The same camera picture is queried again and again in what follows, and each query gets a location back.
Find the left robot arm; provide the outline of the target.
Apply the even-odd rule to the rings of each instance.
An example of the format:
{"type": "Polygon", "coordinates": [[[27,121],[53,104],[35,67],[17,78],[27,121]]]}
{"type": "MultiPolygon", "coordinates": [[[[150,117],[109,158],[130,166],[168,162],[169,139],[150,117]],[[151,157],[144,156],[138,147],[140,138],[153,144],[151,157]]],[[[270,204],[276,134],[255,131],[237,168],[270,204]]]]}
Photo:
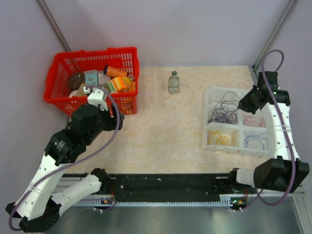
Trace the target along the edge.
{"type": "Polygon", "coordinates": [[[110,176],[101,168],[93,169],[86,178],[62,192],[55,193],[54,189],[67,169],[103,151],[121,130],[123,120],[124,115],[115,103],[111,108],[99,104],[79,106],[67,126],[51,136],[39,168],[22,197],[6,206],[9,228],[15,232],[45,232],[78,201],[96,192],[108,192],[110,176]],[[103,131],[113,131],[113,135],[100,149],[78,159],[103,131]]]}

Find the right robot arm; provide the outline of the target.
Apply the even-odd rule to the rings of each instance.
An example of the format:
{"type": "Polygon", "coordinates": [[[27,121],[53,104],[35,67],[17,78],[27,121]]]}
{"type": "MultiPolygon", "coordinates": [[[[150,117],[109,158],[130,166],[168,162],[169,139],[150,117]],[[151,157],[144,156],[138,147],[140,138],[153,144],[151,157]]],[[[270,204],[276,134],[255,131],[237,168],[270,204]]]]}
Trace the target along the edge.
{"type": "Polygon", "coordinates": [[[260,112],[265,121],[267,149],[270,159],[254,169],[234,168],[227,182],[233,193],[245,185],[258,189],[293,193],[310,172],[294,146],[289,121],[290,97],[279,89],[277,72],[259,73],[255,86],[239,101],[238,107],[246,113],[260,112]]]}

